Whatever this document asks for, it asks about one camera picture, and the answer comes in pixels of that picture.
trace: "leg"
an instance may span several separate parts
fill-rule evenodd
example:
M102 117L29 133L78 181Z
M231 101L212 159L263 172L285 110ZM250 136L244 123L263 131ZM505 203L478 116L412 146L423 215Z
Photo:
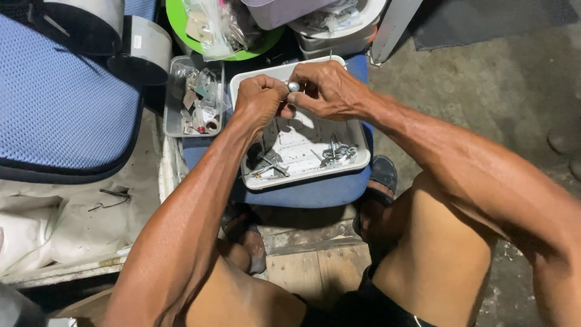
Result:
M362 233L373 228L373 241L382 233L384 239L399 238L373 284L430 324L472 326L496 243L492 231L453 210L426 173L383 215L369 220L366 229L362 217Z
M248 230L238 243L217 240L216 259L185 312L185 325L300 326L306 312L303 302L283 288L247 274L264 251L260 235Z

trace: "sandal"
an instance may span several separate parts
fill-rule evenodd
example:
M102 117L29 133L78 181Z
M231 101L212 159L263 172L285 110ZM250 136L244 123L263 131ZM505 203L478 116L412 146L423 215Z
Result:
M376 155L371 161L370 180L386 186L395 194L397 188L397 170L393 162L384 155ZM367 200L374 200L384 207L389 207L393 202L393 197L372 187L367 187L363 195L359 198L360 205ZM359 214L353 219L353 230L361 237L361 221Z
M226 228L228 224L243 215L245 215L245 217L236 221L233 226ZM262 220L254 211L252 211L250 205L233 202L226 206L224 216L222 217L222 223L220 225L226 234L228 241L234 244L238 243L242 235L246 232L255 232L261 237L258 230L258 224L261 222ZM262 273L266 270L266 252L264 252L264 255L259 258L256 258L252 253L250 253L250 257L252 261L250 273Z

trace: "gray plastic container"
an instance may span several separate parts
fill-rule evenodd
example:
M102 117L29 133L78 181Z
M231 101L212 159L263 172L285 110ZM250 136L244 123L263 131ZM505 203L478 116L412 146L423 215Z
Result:
M224 91L224 61L210 61L205 62L201 54L192 53L191 56L177 56L171 60L170 77L167 80L166 90L166 105L163 112L163 132L171 137L210 137L216 136L222 131L224 125L224 112L218 117L218 129L212 134L185 134L182 127L181 109L184 107L182 103L185 92L185 79L178 79L174 76L176 70L175 64L181 63L186 66L194 67L197 70L208 67L209 69L216 69L222 71L221 90Z
M242 0L263 30L272 30L336 0Z

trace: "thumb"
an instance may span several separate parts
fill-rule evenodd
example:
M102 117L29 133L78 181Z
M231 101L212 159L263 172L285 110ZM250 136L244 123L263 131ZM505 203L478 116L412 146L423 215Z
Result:
M313 99L302 92L291 92L287 98L288 102L294 106L317 112L321 108L321 101Z

